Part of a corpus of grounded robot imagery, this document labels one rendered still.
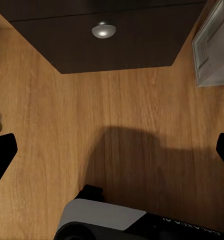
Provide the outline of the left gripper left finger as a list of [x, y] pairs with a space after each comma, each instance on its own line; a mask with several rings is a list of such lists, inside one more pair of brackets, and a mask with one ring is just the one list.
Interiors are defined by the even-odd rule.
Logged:
[[0, 135], [0, 179], [18, 151], [13, 133]]

